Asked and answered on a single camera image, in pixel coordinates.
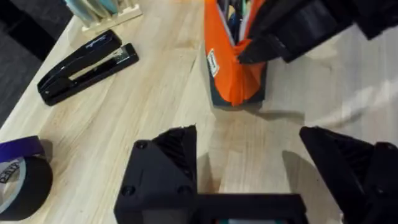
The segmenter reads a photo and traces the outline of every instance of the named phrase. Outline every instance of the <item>tape roll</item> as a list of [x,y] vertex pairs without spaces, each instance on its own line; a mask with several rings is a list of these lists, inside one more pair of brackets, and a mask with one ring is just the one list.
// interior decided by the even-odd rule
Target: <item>tape roll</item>
[[23,220],[45,202],[53,175],[50,164],[40,157],[43,155],[37,136],[0,144],[0,220]]

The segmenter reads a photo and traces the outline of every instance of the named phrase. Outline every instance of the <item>wooden desk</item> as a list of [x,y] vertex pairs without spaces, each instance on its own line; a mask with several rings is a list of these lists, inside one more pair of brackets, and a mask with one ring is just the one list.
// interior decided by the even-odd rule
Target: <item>wooden desk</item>
[[72,19],[0,130],[0,141],[38,134],[53,144],[51,193],[22,223],[116,223],[113,207],[134,141],[190,124],[198,130],[202,192],[299,192],[312,224],[338,223],[299,129],[318,124],[397,144],[398,32],[367,42],[354,27],[291,64],[273,61],[261,109],[222,111],[211,106],[203,72],[202,1],[141,6],[144,16],[115,28],[139,63],[45,106],[37,82],[90,39]]

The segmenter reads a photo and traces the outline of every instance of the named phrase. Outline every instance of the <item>black stapler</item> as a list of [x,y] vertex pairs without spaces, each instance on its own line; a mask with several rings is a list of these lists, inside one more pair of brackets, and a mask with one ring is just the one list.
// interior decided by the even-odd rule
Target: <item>black stapler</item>
[[136,63],[139,57],[133,46],[121,45],[108,30],[69,55],[39,81],[44,102],[52,106]]

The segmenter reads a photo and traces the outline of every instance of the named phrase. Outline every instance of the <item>tape label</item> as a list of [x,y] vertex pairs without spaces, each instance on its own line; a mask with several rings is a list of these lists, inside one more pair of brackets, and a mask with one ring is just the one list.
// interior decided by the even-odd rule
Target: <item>tape label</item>
[[6,184],[10,177],[19,170],[19,162],[13,162],[0,173],[0,184]]

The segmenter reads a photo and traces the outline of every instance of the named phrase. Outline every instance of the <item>purple tape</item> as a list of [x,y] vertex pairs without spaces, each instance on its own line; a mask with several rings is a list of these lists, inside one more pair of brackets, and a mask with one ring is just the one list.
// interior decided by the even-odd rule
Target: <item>purple tape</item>
[[44,154],[44,149],[37,136],[0,143],[0,162],[38,154]]

